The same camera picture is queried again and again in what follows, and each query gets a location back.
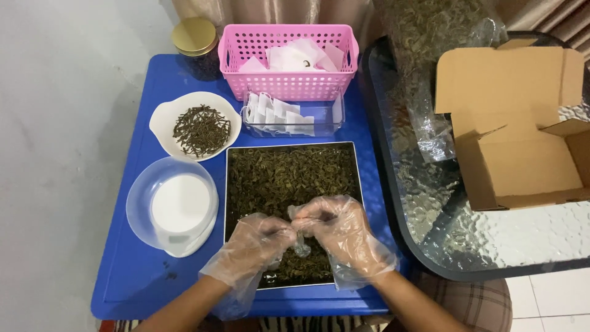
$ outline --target white bowl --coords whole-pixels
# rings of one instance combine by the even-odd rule
[[[189,108],[199,107],[201,105],[210,106],[211,108],[216,109],[226,120],[229,120],[231,123],[231,132],[225,145],[217,152],[204,155],[203,157],[197,157],[196,155],[185,154],[182,152],[180,143],[177,143],[177,139],[172,137],[172,135],[178,117],[186,113],[186,110]],[[238,112],[235,111],[233,106],[231,106],[230,102],[225,100],[222,96],[205,91],[192,92],[178,97],[171,102],[161,103],[153,111],[152,118],[149,121],[149,129],[154,135],[156,135],[158,142],[160,142],[162,148],[169,155],[173,157],[190,158],[195,161],[211,159],[223,152],[223,150],[235,142],[240,134],[241,128],[242,118]]]

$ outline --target plastic glove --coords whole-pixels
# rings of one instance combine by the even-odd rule
[[[397,257],[377,240],[362,205],[350,196],[317,197],[290,207],[295,230],[315,236],[329,254],[337,289],[354,290],[367,278],[393,271]]]
[[[200,274],[209,275],[232,287],[212,310],[221,320],[245,317],[256,288],[269,265],[280,261],[295,244],[297,233],[284,220],[254,213],[238,221],[230,240],[207,262]]]

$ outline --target plastic bowl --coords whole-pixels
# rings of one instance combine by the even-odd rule
[[[172,137],[172,134],[178,117],[186,113],[186,110],[189,108],[201,105],[216,109],[226,120],[229,120],[231,123],[231,132],[225,145],[217,152],[203,157],[197,157],[196,155],[182,152],[180,144],[176,142],[176,138]],[[164,151],[173,157],[190,158],[194,161],[205,161],[223,152],[223,150],[235,142],[240,134],[241,128],[242,119],[240,118],[240,114],[235,111],[230,102],[220,95],[205,91],[188,93],[171,102],[161,103],[153,111],[149,121],[149,129],[156,135]]]
[[[194,226],[181,232],[166,230],[155,222],[152,213],[153,198],[162,184],[179,175],[199,178],[206,187],[201,195],[209,196],[209,205],[202,220],[195,220]],[[127,195],[127,220],[137,237],[146,244],[165,250],[174,257],[185,257],[194,253],[207,240],[219,207],[219,196],[213,178],[207,170],[190,159],[166,157],[148,166],[135,180]]]

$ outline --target gold lid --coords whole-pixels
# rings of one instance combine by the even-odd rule
[[[172,42],[181,54],[201,56],[215,48],[217,32],[213,23],[205,18],[185,18],[172,30]]]

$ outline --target hand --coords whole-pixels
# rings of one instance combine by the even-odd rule
[[[315,236],[328,254],[363,277],[395,269],[397,258],[375,239],[365,210],[354,198],[317,197],[296,210],[290,213],[293,228]]]
[[[295,244],[297,233],[284,220],[254,213],[238,221],[230,240],[201,269],[236,288],[257,275]]]

